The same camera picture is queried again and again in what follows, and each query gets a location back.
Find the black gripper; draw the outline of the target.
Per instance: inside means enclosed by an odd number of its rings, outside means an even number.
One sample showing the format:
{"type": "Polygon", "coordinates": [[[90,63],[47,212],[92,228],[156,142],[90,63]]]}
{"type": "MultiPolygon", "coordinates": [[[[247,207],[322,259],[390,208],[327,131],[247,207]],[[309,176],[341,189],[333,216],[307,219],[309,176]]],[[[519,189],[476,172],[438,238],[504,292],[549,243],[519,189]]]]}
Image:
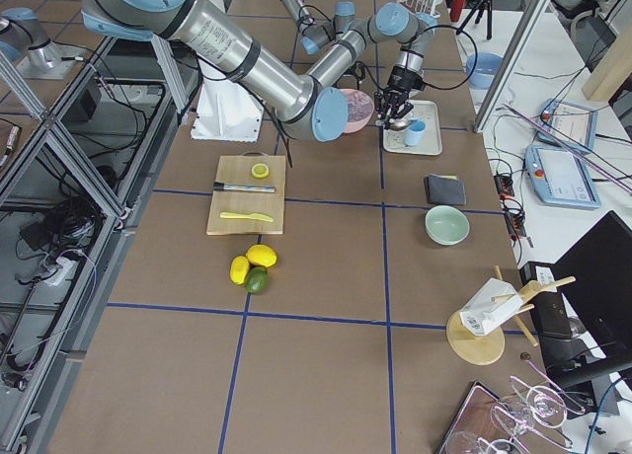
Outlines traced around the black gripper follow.
{"type": "Polygon", "coordinates": [[[418,71],[395,65],[389,76],[387,85],[378,88],[374,94],[376,111],[376,124],[388,124],[390,110],[398,110],[395,119],[404,118],[414,106],[409,102],[412,94],[417,94],[425,89],[423,75],[418,71]]]}

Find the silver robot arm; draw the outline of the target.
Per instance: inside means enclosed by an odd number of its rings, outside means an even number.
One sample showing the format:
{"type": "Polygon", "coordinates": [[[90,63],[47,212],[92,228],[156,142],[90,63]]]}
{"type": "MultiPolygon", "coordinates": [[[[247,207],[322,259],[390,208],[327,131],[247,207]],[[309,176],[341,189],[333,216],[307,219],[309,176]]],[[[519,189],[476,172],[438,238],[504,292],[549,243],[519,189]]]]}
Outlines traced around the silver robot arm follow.
{"type": "Polygon", "coordinates": [[[379,119],[390,122],[411,110],[411,91],[424,87],[421,68],[435,35],[436,19],[391,2],[367,19],[340,2],[328,24],[317,24],[301,0],[280,0],[302,34],[305,50],[320,59],[298,75],[236,25],[210,0],[82,0],[85,26],[92,32],[138,41],[177,39],[217,67],[228,80],[263,98],[289,137],[327,142],[348,122],[348,103],[337,80],[370,44],[401,45],[387,87],[378,95],[379,119]]]}
{"type": "Polygon", "coordinates": [[[302,0],[279,1],[296,24],[300,43],[309,55],[341,38],[356,18],[356,6],[352,1],[338,2],[332,18],[302,0]]]}

